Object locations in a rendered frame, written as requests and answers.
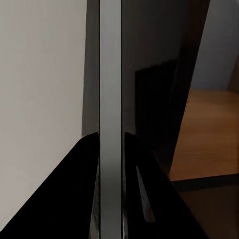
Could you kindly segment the notebook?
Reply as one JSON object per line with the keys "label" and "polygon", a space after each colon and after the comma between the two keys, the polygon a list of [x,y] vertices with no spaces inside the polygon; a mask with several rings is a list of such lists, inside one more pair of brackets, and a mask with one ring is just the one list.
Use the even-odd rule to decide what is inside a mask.
{"label": "notebook", "polygon": [[99,234],[124,239],[122,0],[99,6]]}

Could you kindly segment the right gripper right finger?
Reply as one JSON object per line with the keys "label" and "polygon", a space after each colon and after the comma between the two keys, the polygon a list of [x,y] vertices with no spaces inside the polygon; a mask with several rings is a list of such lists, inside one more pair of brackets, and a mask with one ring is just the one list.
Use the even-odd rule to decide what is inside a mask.
{"label": "right gripper right finger", "polygon": [[[156,222],[144,219],[138,166]],[[209,239],[144,141],[125,134],[128,239]]]}

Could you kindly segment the keyboard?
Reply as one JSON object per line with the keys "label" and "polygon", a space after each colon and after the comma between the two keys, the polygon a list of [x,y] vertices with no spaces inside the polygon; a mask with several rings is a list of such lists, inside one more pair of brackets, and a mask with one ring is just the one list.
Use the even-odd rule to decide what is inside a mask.
{"label": "keyboard", "polygon": [[[92,218],[93,223],[95,225],[95,230],[97,235],[99,234],[99,162],[97,167],[97,176],[95,183],[95,191],[94,191],[94,201],[92,205]],[[123,221],[124,221],[124,239],[128,239],[128,221],[127,221],[127,213],[123,208]]]}

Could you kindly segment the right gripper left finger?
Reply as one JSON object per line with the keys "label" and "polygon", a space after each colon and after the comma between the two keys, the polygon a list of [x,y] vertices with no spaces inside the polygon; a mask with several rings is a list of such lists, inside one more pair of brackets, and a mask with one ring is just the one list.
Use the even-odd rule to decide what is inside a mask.
{"label": "right gripper left finger", "polygon": [[0,239],[88,239],[99,134],[82,137],[0,232]]}

